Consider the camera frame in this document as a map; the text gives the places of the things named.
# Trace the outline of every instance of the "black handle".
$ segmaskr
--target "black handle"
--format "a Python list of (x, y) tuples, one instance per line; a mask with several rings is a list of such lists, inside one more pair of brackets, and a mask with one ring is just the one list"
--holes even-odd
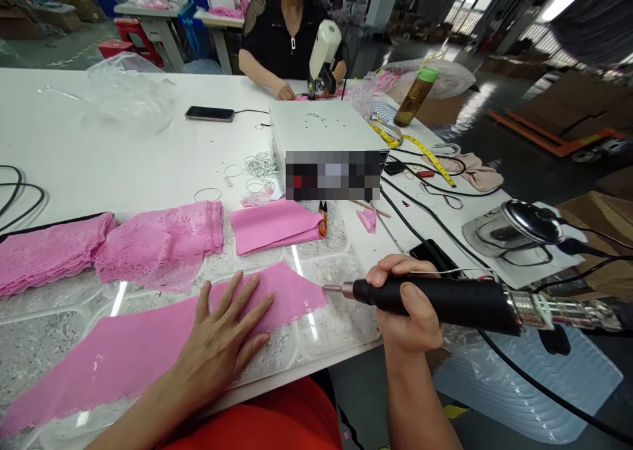
[(441, 323), (494, 331), (505, 335), (521, 334), (514, 310), (502, 286), (494, 280), (453, 280), (414, 274), (390, 276), (380, 288), (356, 280), (354, 298), (381, 310), (408, 316), (400, 297), (400, 285), (411, 282), (429, 298)]

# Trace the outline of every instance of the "woman's left hand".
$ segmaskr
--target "woman's left hand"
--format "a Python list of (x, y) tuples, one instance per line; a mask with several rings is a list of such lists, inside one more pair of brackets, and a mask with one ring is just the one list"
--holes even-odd
[(233, 276), (229, 288), (211, 314), (211, 283), (204, 283), (198, 298), (191, 335), (178, 360), (165, 376), (169, 387), (181, 395), (183, 404), (191, 412), (220, 396), (242, 374), (255, 354), (270, 339), (268, 333), (261, 333), (244, 341), (270, 307), (274, 295), (267, 295), (238, 321), (239, 314), (259, 283), (259, 276), (253, 275), (232, 301), (233, 293), (243, 275), (239, 271)]

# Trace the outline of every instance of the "beige fabric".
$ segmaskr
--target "beige fabric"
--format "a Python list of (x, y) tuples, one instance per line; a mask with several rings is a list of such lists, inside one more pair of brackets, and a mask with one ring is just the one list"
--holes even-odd
[[(423, 156), (422, 159), (426, 163), (432, 164), (426, 156)], [(471, 183), (476, 190), (487, 193), (503, 184), (503, 176), (497, 173), (496, 169), (484, 166), (481, 159), (474, 153), (457, 155), (457, 159), (466, 165), (466, 171), (462, 177)], [(438, 161), (447, 172), (457, 172), (462, 169), (462, 165), (453, 159), (438, 158)]]

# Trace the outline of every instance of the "yellow tape measure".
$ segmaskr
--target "yellow tape measure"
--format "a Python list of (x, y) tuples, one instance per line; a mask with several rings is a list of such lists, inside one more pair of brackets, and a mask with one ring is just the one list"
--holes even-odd
[[(375, 121), (370, 121), (369, 125), (382, 137), (383, 140), (387, 142), (389, 148), (398, 148), (400, 145), (402, 145), (402, 140), (400, 139), (400, 136), (396, 132), (391, 130), (388, 125), (383, 125)], [(442, 175), (446, 182), (451, 187), (456, 187), (455, 181), (453, 181), (453, 179), (448, 175), (448, 173), (444, 169), (444, 166), (442, 166), (439, 160), (435, 157), (433, 153), (431, 153), (431, 151), (427, 147), (422, 145), (411, 135), (402, 135), (402, 138), (407, 139), (415, 146), (417, 146), (420, 151), (431, 161), (431, 163), (433, 163), (433, 166), (437, 169), (438, 173)]]

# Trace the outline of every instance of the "black phone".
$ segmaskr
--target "black phone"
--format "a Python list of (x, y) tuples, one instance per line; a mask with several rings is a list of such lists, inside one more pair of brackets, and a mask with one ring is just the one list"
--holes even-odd
[(185, 118), (189, 120), (233, 121), (235, 110), (211, 107), (189, 107)]
[(405, 170), (404, 163), (401, 161), (393, 161), (384, 165), (384, 172), (389, 176), (402, 173)]

